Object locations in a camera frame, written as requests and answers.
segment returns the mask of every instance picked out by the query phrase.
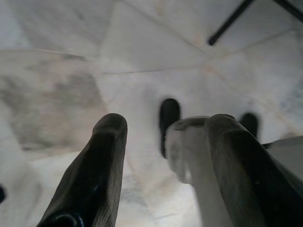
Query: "metal rod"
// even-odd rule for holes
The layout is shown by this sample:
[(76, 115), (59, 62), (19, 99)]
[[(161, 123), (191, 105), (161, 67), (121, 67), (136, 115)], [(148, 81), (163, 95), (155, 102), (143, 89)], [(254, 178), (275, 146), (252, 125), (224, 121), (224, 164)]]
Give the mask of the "metal rod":
[(295, 6), (293, 6), (291, 3), (289, 3), (286, 0), (274, 0), (277, 4), (279, 4), (282, 8), (284, 8), (286, 11), (291, 13), (294, 17), (296, 17), (298, 20), (303, 22), (303, 13), (298, 10)]
[(254, 0), (244, 0), (227, 21), (209, 38), (208, 44), (213, 46), (223, 33), (233, 24), (233, 22), (247, 9)]

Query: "marble floor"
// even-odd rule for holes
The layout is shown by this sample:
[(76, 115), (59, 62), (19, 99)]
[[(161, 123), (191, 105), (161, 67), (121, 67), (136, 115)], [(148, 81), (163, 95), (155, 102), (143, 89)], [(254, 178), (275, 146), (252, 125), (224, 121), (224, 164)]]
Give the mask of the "marble floor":
[(300, 22), (260, 0), (206, 44), (240, 2), (0, 0), (0, 227), (36, 226), (107, 113), (128, 123), (117, 227), (203, 222), (193, 189), (159, 153), (167, 97), (182, 117), (254, 112), (262, 143), (302, 135)]

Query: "black pole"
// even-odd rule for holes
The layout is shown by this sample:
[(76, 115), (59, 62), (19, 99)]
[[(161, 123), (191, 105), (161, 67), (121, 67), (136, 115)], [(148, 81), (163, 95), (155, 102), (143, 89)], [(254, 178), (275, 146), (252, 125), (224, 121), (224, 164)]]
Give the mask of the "black pole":
[(281, 7), (283, 7), (285, 10), (287, 10), (289, 13), (291, 13), (298, 20), (303, 22), (303, 13), (300, 10), (298, 10), (295, 6), (293, 6), (288, 1), (285, 0), (274, 0), (274, 1), (278, 3)]
[(233, 14), (227, 19), (227, 21), (215, 32), (215, 34), (209, 38), (208, 44), (213, 46), (217, 40), (223, 35), (223, 33), (233, 24), (233, 22), (247, 9), (248, 6), (254, 0), (244, 0)]

